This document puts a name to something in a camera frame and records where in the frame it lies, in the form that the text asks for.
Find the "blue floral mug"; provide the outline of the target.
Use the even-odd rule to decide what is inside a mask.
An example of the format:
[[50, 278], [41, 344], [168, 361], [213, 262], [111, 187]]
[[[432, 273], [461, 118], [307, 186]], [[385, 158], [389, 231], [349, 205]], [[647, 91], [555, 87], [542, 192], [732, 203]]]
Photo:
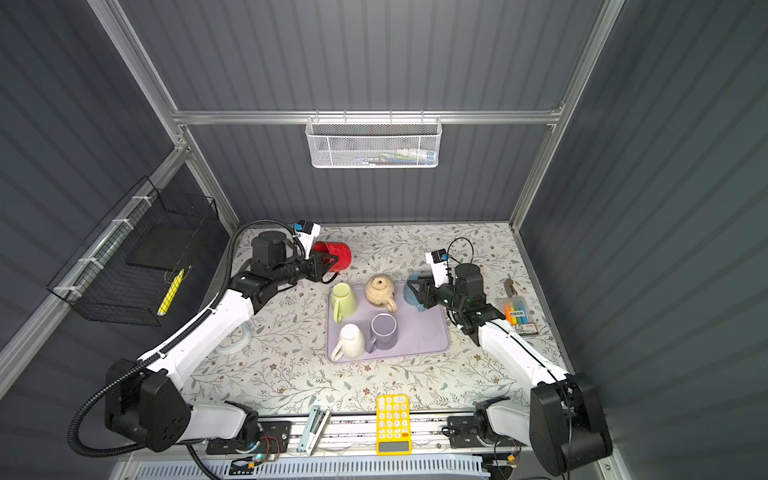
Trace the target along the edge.
[[411, 286], [409, 284], [409, 276], [408, 276], [408, 278], [406, 280], [406, 284], [405, 284], [404, 289], [403, 289], [403, 296], [404, 296], [405, 301], [409, 305], [412, 305], [411, 304], [411, 296], [415, 296], [425, 306], [424, 301], [428, 298], [428, 286], [425, 286], [425, 287]]

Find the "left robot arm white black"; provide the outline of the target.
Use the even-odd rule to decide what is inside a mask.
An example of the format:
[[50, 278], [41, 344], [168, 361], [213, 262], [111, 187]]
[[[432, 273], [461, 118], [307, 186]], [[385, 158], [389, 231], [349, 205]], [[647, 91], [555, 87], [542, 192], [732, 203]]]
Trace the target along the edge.
[[[112, 365], [105, 385], [74, 414], [67, 430], [70, 449], [106, 458], [205, 440], [233, 440], [240, 449], [254, 448], [262, 436], [255, 410], [237, 402], [190, 404], [181, 390], [202, 361], [272, 298], [302, 280], [335, 279], [331, 270], [338, 257], [313, 248], [320, 232], [319, 224], [307, 220], [287, 225], [264, 219], [240, 227], [228, 241], [215, 296], [160, 345], [135, 361]], [[96, 448], [81, 440], [81, 424], [99, 401], [105, 403], [106, 428], [128, 444]]]

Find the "white cream mug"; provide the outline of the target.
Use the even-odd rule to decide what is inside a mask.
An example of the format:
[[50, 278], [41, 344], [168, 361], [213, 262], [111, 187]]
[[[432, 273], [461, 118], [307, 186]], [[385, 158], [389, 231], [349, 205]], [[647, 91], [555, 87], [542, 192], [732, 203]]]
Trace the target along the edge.
[[342, 358], [356, 360], [366, 353], [366, 344], [362, 330], [355, 324], [347, 324], [340, 330], [339, 340], [330, 358], [334, 362]]

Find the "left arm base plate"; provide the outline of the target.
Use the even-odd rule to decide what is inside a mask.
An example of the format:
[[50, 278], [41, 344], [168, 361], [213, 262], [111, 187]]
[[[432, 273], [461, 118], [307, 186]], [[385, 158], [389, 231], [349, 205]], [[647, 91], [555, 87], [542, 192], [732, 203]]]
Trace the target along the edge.
[[206, 446], [208, 455], [278, 455], [285, 453], [291, 437], [289, 421], [260, 420], [246, 434], [233, 439], [214, 439]]

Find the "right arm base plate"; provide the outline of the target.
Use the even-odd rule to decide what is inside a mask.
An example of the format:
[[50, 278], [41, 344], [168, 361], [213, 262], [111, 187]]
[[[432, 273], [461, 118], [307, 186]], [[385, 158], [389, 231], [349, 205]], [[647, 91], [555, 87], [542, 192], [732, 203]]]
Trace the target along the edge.
[[448, 438], [451, 448], [466, 449], [480, 447], [510, 447], [516, 449], [521, 444], [510, 437], [495, 434], [483, 436], [473, 416], [449, 416], [441, 427], [441, 434]]

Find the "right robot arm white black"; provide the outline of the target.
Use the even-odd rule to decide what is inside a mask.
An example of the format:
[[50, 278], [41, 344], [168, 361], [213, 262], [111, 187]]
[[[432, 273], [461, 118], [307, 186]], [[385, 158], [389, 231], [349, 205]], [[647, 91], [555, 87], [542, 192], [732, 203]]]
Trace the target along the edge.
[[522, 402], [497, 396], [476, 404], [472, 432], [484, 442], [510, 438], [532, 448], [541, 466], [562, 476], [613, 453], [595, 383], [535, 350], [488, 302], [479, 266], [435, 267], [406, 283], [419, 304], [440, 306], [451, 322], [504, 366], [523, 391]]

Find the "red mug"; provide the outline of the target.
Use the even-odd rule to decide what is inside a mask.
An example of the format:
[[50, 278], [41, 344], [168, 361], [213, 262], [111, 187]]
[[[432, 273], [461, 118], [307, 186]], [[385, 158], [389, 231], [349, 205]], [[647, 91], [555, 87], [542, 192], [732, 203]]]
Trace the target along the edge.
[[339, 260], [334, 267], [321, 267], [321, 269], [334, 270], [339, 274], [348, 269], [352, 262], [351, 249], [345, 243], [318, 241], [313, 245], [312, 252], [328, 252], [337, 255]]

